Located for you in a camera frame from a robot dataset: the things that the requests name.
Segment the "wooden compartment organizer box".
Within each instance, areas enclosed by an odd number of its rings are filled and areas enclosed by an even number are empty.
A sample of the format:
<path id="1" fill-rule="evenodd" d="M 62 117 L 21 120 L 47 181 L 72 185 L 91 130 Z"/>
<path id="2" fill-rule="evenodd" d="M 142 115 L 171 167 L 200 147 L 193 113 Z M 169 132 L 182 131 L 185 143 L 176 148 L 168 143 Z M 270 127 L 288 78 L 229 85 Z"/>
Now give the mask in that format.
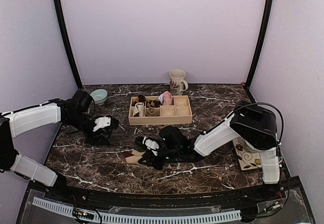
<path id="1" fill-rule="evenodd" d="M 149 116 L 148 108 L 144 106 L 143 117 L 134 117 L 135 102 L 138 97 L 131 97 L 128 120 L 130 125 L 175 125 L 192 123 L 192 110 L 188 96 L 173 96 L 169 106 L 154 108 L 157 115 Z"/>

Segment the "beige striped cuff sock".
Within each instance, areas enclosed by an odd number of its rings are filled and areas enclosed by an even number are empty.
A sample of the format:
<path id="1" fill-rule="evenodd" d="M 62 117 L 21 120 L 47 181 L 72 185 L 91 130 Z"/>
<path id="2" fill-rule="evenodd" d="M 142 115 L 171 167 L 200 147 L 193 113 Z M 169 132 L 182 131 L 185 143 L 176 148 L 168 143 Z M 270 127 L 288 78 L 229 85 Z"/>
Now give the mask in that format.
<path id="1" fill-rule="evenodd" d="M 127 164 L 133 164 L 133 165 L 140 165 L 139 161 L 145 154 L 145 151 L 143 150 L 135 150 L 132 151 L 125 151 L 123 152 L 123 156 L 125 158 L 125 161 Z"/>

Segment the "pink patterned long sock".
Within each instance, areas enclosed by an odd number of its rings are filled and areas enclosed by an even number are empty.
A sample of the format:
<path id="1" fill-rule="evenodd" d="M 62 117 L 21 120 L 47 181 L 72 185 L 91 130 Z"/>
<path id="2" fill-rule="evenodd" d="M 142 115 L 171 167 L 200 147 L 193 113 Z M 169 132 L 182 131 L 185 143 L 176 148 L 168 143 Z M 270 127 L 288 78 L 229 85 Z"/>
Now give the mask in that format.
<path id="1" fill-rule="evenodd" d="M 160 104 L 163 106 L 173 105 L 173 95 L 169 91 L 165 91 L 158 97 Z"/>

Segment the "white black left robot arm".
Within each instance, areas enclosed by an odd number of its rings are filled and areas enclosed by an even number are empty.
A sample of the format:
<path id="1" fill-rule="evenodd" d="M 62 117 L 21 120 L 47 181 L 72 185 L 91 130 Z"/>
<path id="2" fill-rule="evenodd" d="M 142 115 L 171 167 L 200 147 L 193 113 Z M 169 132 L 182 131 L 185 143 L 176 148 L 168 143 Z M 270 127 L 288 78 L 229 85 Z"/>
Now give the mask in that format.
<path id="1" fill-rule="evenodd" d="M 87 111 L 93 102 L 89 93 L 77 90 L 67 100 L 55 98 L 42 104 L 1 113 L 1 172 L 13 172 L 52 188 L 52 194 L 59 201 L 68 201 L 71 189 L 66 187 L 66 177 L 23 155 L 15 148 L 14 139 L 59 123 L 80 131 L 91 145 L 108 146 L 119 121 L 112 116 L 91 118 Z"/>

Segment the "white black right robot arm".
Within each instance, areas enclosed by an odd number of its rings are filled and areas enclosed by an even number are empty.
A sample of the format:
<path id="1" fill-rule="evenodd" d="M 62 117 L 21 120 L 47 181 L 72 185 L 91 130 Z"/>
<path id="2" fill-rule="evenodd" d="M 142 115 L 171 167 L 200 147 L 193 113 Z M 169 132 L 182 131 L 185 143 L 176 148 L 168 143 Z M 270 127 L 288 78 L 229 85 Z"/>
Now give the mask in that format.
<path id="1" fill-rule="evenodd" d="M 240 101 L 218 124 L 190 139 L 179 128 L 166 126 L 160 130 L 159 140 L 136 137 L 135 144 L 145 151 L 139 163 L 156 170 L 161 170 L 166 162 L 195 163 L 223 145 L 242 138 L 260 156 L 265 185 L 259 188 L 258 196 L 268 201 L 277 194 L 280 181 L 283 133 L 277 131 L 277 115 L 282 113 L 270 103 Z"/>

